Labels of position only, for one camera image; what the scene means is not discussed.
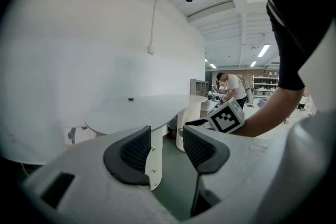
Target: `curved tabletop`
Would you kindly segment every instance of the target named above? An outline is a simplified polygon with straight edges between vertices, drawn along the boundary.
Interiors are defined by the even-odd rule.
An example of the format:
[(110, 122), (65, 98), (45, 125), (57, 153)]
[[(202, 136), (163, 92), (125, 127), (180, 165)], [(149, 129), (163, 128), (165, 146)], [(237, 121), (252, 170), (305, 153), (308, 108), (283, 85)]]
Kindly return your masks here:
[(196, 95), (153, 95), (109, 100), (91, 109), (85, 124), (96, 133), (112, 134), (131, 128), (151, 126), (155, 131), (169, 123), (181, 110), (207, 101)]

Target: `white wall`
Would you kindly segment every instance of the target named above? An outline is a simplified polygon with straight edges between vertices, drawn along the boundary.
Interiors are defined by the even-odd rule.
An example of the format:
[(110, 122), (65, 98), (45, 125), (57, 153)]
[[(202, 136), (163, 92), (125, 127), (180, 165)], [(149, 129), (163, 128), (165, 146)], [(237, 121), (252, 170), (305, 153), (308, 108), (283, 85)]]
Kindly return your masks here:
[(205, 79), (200, 34), (166, 0), (15, 0), (0, 28), (0, 145), (43, 164), (64, 150), (63, 127), (108, 96), (189, 94)]

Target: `fluorescent light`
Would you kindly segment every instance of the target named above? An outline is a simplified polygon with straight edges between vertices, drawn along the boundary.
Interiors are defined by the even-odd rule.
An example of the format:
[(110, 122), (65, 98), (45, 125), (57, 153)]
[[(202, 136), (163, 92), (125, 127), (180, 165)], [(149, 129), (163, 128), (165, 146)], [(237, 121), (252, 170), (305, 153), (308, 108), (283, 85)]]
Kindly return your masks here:
[(261, 52), (259, 53), (258, 57), (262, 57), (265, 54), (266, 50), (268, 50), (269, 46), (270, 45), (264, 45), (264, 47), (261, 50)]

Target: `white corrugated ceiling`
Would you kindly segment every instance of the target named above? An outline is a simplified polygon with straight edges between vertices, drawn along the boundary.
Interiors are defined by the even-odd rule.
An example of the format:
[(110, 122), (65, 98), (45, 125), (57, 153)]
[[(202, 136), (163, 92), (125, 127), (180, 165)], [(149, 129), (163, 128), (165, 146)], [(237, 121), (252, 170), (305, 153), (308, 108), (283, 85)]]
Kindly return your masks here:
[[(266, 0), (169, 0), (204, 37), (206, 58), (218, 68), (278, 68)], [(258, 58), (264, 44), (270, 44)]]

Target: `shelf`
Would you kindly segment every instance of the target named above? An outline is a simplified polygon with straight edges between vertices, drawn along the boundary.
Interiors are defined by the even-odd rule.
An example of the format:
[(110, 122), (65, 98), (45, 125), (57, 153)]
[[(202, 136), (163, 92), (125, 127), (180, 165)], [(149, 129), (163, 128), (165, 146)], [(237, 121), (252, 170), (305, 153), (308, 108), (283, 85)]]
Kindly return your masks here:
[(254, 95), (253, 97), (258, 97), (258, 98), (270, 98), (270, 96), (264, 96), (264, 95)]
[(274, 91), (269, 91), (269, 90), (256, 90), (256, 89), (254, 89), (254, 91), (256, 91), (256, 92), (274, 92)]
[(254, 77), (255, 79), (277, 79), (279, 80), (279, 78), (269, 78), (269, 77)]
[(267, 86), (278, 86), (277, 84), (271, 84), (271, 83), (254, 83), (254, 85), (267, 85)]

